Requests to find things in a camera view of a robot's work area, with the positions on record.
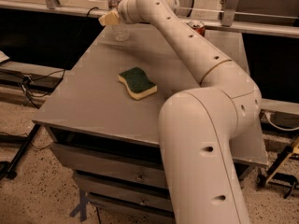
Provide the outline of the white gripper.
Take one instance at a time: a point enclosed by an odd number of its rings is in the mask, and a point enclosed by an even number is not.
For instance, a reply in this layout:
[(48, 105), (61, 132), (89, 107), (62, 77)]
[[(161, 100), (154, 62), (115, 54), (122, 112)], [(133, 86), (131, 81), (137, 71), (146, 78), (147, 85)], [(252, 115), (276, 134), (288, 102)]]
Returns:
[(102, 26), (118, 25), (120, 23), (119, 14), (124, 23), (134, 24), (139, 22), (136, 0), (121, 0), (118, 5), (118, 12), (111, 10), (106, 15), (101, 16), (99, 18), (100, 24)]

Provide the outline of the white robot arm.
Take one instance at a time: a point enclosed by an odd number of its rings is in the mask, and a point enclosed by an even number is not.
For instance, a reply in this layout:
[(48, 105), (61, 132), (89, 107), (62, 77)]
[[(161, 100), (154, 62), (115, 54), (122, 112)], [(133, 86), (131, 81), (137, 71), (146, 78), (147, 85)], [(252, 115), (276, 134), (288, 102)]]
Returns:
[(261, 92), (238, 64), (177, 17), (178, 6), (178, 0), (120, 0), (100, 22), (153, 25), (198, 84), (171, 96), (158, 120), (177, 224), (250, 224), (230, 141), (254, 125)]

